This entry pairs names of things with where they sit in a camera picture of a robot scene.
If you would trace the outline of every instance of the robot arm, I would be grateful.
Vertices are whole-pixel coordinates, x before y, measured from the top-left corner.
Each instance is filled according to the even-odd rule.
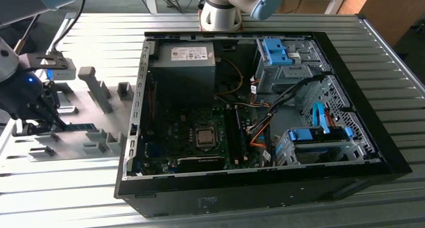
[[[233,31],[240,29],[240,12],[252,18],[268,19],[282,0],[206,0],[201,13],[201,26],[208,31]]]
[[[56,10],[74,0],[0,0],[0,26],[45,11]],[[41,64],[43,60],[53,62]],[[41,82],[33,71],[66,69],[69,64],[60,52],[50,55],[17,55],[0,38],[0,109],[11,118],[23,120],[23,129],[15,134],[33,135],[68,129],[58,118],[60,106],[54,82]]]

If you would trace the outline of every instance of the motherboard chip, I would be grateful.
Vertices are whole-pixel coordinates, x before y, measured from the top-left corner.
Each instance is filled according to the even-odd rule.
[[[198,126],[194,129],[197,148],[204,152],[210,151],[216,147],[214,126]]]

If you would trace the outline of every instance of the sticker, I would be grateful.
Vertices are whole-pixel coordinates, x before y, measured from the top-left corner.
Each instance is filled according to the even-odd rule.
[[[301,58],[300,54],[296,52],[296,53],[288,53],[289,57],[290,58]]]
[[[174,47],[172,61],[178,60],[208,60],[206,47]]]
[[[264,151],[262,156],[268,161],[270,161],[272,155],[268,153],[268,151]]]
[[[202,197],[198,198],[200,209],[213,209],[218,205],[218,197]]]

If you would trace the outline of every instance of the floor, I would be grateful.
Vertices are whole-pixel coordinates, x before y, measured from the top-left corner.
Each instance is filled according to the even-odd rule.
[[[181,8],[185,13],[196,13],[198,11],[198,0],[180,0]],[[66,13],[76,12],[80,8],[81,0],[64,6],[57,11],[47,12],[41,15],[37,27],[32,32],[32,39],[36,42],[37,52],[48,49],[50,41],[57,32],[58,26],[64,20]],[[174,13],[174,8],[166,7],[162,0],[157,0],[158,13]],[[85,13],[148,13],[148,10],[140,0],[88,0]],[[425,82],[425,33],[408,31],[398,44],[394,47],[397,53],[408,54],[405,63]],[[8,121],[8,115],[0,111],[0,122]]]

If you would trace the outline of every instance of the aluminum workbench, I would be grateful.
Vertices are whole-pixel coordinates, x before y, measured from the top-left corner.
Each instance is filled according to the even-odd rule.
[[[77,67],[94,66],[105,84],[134,84],[144,32],[194,31],[197,19],[82,14],[58,50]],[[9,122],[0,138],[1,227],[425,227],[425,89],[368,21],[284,14],[260,22],[245,16],[244,30],[328,33],[413,173],[337,202],[145,219],[113,198],[118,157],[28,162],[25,141],[16,149]]]

